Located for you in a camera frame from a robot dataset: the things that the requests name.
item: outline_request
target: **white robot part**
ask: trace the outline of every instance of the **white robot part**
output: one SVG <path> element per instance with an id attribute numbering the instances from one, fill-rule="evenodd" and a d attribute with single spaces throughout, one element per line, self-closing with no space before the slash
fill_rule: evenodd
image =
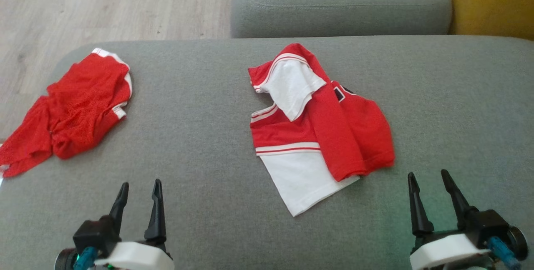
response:
<path id="1" fill-rule="evenodd" d="M 174 262 L 162 249 L 137 242 L 119 242 L 105 259 L 95 265 L 111 264 L 129 270 L 174 270 Z"/>
<path id="2" fill-rule="evenodd" d="M 456 234 L 422 245 L 410 255 L 410 263 L 412 270 L 423 270 L 489 252 L 475 247 L 465 234 Z"/>

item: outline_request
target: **yellow cushion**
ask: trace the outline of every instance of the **yellow cushion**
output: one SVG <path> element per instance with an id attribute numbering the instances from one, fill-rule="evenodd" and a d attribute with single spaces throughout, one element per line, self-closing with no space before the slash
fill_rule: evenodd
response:
<path id="1" fill-rule="evenodd" d="M 451 34 L 534 40 L 534 0 L 452 0 Z"/>

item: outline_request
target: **gray ottoman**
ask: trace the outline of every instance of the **gray ottoman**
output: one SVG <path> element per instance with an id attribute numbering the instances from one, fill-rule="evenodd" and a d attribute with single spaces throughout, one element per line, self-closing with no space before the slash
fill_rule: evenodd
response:
<path id="1" fill-rule="evenodd" d="M 446 34 L 451 0 L 232 0 L 234 38 Z"/>
<path id="2" fill-rule="evenodd" d="M 332 79 L 374 99 L 397 160 L 291 217 L 255 156 L 250 114 L 270 105 L 247 68 L 291 42 Z M 50 82 L 99 46 L 131 66 L 126 120 L 95 149 L 55 156 L 0 187 L 0 268 L 51 269 L 86 219 L 108 213 L 124 181 L 121 236 L 148 225 L 163 182 L 176 269 L 409 269 L 407 174 L 437 230 L 456 225 L 440 169 L 469 203 L 534 240 L 534 43 L 482 36 L 356 36 L 118 42 L 68 54 Z M 532 269 L 532 259 L 526 269 Z"/>

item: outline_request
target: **crumpled red cloth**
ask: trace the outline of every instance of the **crumpled red cloth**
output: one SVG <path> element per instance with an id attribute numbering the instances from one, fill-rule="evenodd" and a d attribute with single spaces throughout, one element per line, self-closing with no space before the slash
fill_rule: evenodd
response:
<path id="1" fill-rule="evenodd" d="M 73 64 L 0 146 L 3 177 L 24 173 L 52 153 L 67 159 L 98 145 L 126 116 L 122 107 L 132 95 L 129 70 L 117 55 L 99 48 Z"/>

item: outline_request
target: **floor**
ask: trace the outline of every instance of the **floor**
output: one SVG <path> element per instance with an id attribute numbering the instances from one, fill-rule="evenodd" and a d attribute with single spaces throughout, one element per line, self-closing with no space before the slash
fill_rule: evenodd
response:
<path id="1" fill-rule="evenodd" d="M 0 143 L 69 51 L 109 40 L 229 38 L 230 0 L 0 0 Z"/>

